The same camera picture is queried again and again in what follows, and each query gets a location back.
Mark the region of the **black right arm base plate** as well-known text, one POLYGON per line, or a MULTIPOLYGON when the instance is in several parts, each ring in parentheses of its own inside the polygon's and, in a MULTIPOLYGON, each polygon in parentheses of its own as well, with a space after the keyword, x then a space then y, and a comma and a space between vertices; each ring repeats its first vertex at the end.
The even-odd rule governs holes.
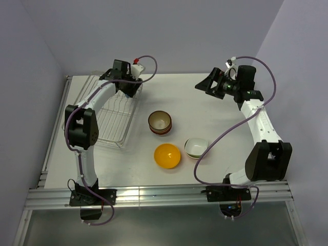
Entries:
POLYGON ((208 202, 220 201, 248 201, 251 200, 251 193, 246 188, 232 188, 224 186, 206 186, 201 193, 205 193, 208 202))

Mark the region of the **green white square bowl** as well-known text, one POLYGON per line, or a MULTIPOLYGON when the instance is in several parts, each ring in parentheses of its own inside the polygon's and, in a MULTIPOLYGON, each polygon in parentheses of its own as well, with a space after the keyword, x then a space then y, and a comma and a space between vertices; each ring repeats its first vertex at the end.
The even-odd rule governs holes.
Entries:
POLYGON ((208 148, 208 141, 203 138, 192 137, 184 143, 185 153, 192 159, 199 159, 208 148))

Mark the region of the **yellow plastic bowl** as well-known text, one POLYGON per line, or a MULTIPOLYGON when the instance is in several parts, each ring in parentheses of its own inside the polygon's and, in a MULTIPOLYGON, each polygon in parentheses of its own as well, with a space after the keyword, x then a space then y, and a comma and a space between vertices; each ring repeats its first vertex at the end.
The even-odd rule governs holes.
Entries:
POLYGON ((180 163, 181 153, 175 145, 163 143, 155 149, 154 160, 161 168, 172 169, 180 163))

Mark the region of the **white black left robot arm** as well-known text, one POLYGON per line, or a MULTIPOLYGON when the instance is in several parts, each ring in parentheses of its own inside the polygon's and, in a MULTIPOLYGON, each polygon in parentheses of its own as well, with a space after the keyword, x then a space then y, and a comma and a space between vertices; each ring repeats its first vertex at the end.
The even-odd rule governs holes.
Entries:
POLYGON ((75 153, 78 169, 76 188, 85 188, 81 198, 87 204, 95 204, 100 198, 94 167, 94 145, 99 138, 97 114, 118 92, 128 98, 134 97, 142 83, 139 77, 144 70, 139 58, 133 63, 116 59, 113 67, 100 76, 85 99, 65 108, 65 141, 69 150, 75 153))

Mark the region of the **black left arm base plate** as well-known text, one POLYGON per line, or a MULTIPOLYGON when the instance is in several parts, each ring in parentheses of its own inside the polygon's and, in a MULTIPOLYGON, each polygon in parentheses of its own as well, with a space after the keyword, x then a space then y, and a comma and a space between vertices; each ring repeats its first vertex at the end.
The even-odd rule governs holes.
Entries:
MULTIPOLYGON (((96 191, 96 193, 101 196, 102 198, 106 199, 110 202, 111 205, 115 205, 116 202, 116 189, 100 189, 96 191)), ((90 192, 77 193, 75 190, 72 191, 69 206, 70 207, 85 207, 85 206, 100 206, 100 205, 107 205, 99 197, 91 194, 90 192)))

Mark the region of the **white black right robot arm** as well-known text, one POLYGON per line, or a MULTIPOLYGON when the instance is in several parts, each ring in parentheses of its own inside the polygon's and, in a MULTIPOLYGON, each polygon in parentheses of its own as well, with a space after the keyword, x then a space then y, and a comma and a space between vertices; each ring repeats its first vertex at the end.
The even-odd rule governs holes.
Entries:
POLYGON ((292 145, 284 142, 275 131, 264 106, 260 91, 255 90, 256 68, 240 65, 235 78, 230 71, 214 68, 195 88, 207 95, 223 99, 225 95, 233 97, 239 111, 244 115, 250 128, 254 147, 245 161, 244 168, 228 174, 223 183, 222 195, 228 200, 234 199, 241 187, 258 181, 283 180, 292 155, 292 145))

